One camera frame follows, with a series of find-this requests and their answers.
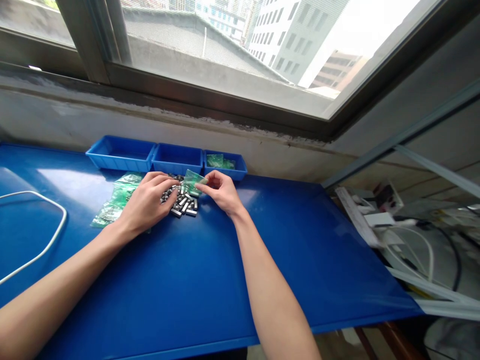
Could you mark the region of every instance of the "sky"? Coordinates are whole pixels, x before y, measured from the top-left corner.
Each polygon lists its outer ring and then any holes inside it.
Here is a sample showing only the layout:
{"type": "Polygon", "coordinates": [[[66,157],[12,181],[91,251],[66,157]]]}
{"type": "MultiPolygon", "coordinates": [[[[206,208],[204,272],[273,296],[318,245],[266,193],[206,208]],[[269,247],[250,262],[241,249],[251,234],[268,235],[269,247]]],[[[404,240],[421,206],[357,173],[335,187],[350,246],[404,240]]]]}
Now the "sky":
{"type": "Polygon", "coordinates": [[[336,49],[371,58],[419,0],[350,0],[329,37],[336,49]]]}

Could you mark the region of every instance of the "floor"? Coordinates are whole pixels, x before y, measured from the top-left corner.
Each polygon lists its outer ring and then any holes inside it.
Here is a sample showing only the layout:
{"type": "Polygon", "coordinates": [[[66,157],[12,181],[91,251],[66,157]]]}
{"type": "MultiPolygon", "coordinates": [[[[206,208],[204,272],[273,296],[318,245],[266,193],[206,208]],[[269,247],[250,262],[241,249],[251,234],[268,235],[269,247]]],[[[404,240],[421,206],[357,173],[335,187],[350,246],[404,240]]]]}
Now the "floor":
{"type": "MultiPolygon", "coordinates": [[[[380,331],[376,328],[363,328],[376,356],[382,360],[395,360],[380,331]]],[[[367,352],[353,328],[315,335],[322,360],[369,360],[367,352]]],[[[266,360],[261,345],[248,348],[247,360],[266,360]]]]}

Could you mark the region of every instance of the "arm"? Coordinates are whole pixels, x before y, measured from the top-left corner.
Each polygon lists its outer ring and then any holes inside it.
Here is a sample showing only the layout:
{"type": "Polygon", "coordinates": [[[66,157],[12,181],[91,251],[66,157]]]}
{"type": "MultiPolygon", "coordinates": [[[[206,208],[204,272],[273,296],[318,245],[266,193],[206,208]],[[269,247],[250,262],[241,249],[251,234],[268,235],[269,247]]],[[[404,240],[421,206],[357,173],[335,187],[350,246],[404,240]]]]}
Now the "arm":
{"type": "Polygon", "coordinates": [[[168,188],[179,184],[162,172],[149,172],[116,222],[2,307],[0,359],[33,359],[115,255],[168,215],[177,193],[172,193],[163,204],[160,198],[168,188]]]}
{"type": "Polygon", "coordinates": [[[230,177],[216,170],[197,188],[235,225],[256,332],[269,359],[320,359],[309,323],[244,208],[230,177]]]}

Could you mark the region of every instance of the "green plastic bag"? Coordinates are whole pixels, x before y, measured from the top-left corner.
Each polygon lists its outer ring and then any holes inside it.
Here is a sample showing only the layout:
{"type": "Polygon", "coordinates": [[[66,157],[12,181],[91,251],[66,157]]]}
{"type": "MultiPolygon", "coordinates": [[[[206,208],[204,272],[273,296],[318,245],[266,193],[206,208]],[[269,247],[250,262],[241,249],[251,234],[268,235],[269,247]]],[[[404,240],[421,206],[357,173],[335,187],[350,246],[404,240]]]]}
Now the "green plastic bag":
{"type": "Polygon", "coordinates": [[[224,166],[224,155],[223,154],[212,154],[206,156],[206,165],[210,168],[223,168],[224,166]]]}
{"type": "Polygon", "coordinates": [[[116,180],[113,183],[110,200],[103,204],[90,225],[94,228],[104,228],[117,220],[142,179],[143,176],[139,172],[127,172],[116,180]]]}
{"type": "Polygon", "coordinates": [[[184,191],[186,191],[188,194],[192,194],[192,192],[201,194],[202,192],[195,187],[195,184],[206,185],[208,182],[209,181],[203,176],[191,171],[190,169],[187,169],[185,177],[183,178],[182,186],[184,191]]]}
{"type": "Polygon", "coordinates": [[[223,159],[222,169],[235,170],[235,160],[223,159]]]}

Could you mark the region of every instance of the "hand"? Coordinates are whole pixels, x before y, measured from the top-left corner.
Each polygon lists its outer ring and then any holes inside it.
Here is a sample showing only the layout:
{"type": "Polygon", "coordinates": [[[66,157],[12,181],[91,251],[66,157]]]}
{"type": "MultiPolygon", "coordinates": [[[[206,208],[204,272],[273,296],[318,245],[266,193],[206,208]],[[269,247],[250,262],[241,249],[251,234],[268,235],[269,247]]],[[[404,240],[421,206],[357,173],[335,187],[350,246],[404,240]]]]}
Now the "hand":
{"type": "Polygon", "coordinates": [[[113,224],[127,235],[128,241],[151,228],[166,217],[177,201],[178,190],[161,203],[162,194],[174,185],[180,185],[161,171],[148,172],[126,203],[120,217],[113,224]]]}
{"type": "Polygon", "coordinates": [[[195,184],[196,188],[209,195],[229,217],[244,209],[244,205],[230,176],[213,170],[205,178],[208,180],[209,186],[197,183],[195,184]]]}

